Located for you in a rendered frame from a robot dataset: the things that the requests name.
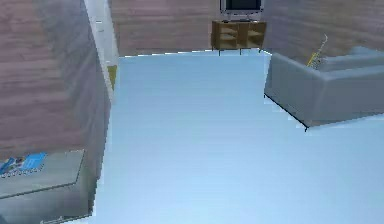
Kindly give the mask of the grey cabinet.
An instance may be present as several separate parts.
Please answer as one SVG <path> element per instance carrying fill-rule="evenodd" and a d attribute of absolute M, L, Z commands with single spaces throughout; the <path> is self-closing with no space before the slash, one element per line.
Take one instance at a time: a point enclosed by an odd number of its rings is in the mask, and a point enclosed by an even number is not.
<path fill-rule="evenodd" d="M 0 177 L 0 224 L 60 224 L 92 213 L 84 151 L 53 153 L 40 171 Z"/>

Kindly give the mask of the yellow floor lamp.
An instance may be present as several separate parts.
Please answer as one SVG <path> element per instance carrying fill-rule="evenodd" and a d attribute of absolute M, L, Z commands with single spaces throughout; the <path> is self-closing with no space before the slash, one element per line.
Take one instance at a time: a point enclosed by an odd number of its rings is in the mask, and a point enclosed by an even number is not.
<path fill-rule="evenodd" d="M 316 52 L 314 52 L 312 54 L 312 56 L 310 57 L 310 59 L 307 63 L 308 67 L 316 69 L 319 66 L 319 64 L 321 62 L 321 52 L 322 52 L 322 49 L 324 48 L 325 44 L 327 43 L 327 41 L 328 41 L 328 36 L 324 35 L 324 40 L 322 41 L 320 48 Z"/>

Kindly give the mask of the blue book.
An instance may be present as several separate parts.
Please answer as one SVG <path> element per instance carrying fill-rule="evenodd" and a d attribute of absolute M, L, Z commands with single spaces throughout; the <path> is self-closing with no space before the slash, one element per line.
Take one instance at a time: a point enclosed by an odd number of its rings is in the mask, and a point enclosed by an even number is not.
<path fill-rule="evenodd" d="M 20 157 L 10 157 L 0 163 L 0 177 L 6 178 L 40 171 L 44 166 L 46 153 L 34 153 Z"/>

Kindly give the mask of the wooden television stand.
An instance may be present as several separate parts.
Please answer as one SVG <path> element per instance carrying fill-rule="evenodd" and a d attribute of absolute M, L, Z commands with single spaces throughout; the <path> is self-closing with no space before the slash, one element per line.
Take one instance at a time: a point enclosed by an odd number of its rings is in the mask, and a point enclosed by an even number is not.
<path fill-rule="evenodd" d="M 258 20 L 213 20 L 210 44 L 212 50 L 263 50 L 267 23 Z"/>

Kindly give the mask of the silver television set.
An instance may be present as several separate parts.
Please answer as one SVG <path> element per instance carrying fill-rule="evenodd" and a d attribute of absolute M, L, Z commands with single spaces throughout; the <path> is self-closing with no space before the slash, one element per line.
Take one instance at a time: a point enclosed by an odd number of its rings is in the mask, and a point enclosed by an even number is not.
<path fill-rule="evenodd" d="M 223 21 L 254 21 L 264 11 L 265 0 L 220 0 Z"/>

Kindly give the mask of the grey sofa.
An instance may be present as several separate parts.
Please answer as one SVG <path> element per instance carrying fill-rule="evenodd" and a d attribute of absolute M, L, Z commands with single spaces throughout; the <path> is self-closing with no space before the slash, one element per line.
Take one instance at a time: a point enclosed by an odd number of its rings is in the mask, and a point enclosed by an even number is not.
<path fill-rule="evenodd" d="M 307 128 L 384 114 L 384 51 L 357 46 L 318 68 L 274 53 L 264 96 Z"/>

